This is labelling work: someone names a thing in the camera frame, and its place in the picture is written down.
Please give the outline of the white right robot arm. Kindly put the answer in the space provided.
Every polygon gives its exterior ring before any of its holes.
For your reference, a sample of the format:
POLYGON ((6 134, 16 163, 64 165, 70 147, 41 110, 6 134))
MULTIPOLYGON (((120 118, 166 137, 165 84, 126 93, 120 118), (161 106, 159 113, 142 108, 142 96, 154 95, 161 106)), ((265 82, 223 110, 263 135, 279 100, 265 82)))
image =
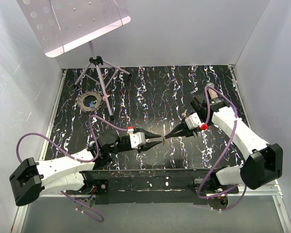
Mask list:
POLYGON ((283 149, 269 144, 255 134, 237 115, 234 106, 224 98, 209 100, 199 95, 191 101, 195 112, 184 118, 165 138, 191 137, 210 125, 219 127, 240 150, 242 166, 215 168, 199 188, 223 192, 228 185, 244 184, 255 190, 282 176, 283 149))

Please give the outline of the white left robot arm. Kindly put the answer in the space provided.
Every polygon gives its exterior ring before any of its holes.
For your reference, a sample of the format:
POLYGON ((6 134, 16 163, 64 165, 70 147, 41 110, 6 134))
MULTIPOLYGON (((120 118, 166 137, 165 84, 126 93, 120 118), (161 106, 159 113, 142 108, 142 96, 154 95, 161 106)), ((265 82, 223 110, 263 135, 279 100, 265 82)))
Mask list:
POLYGON ((9 177, 16 206, 24 206, 41 195, 64 190, 89 194, 94 183, 85 177, 84 172, 105 166, 111 161, 111 153, 144 152, 159 144, 155 141, 159 134, 132 127, 124 132, 126 135, 119 136, 116 130, 108 129, 100 134, 93 146, 71 156, 47 161, 35 161, 30 157, 20 162, 9 177))

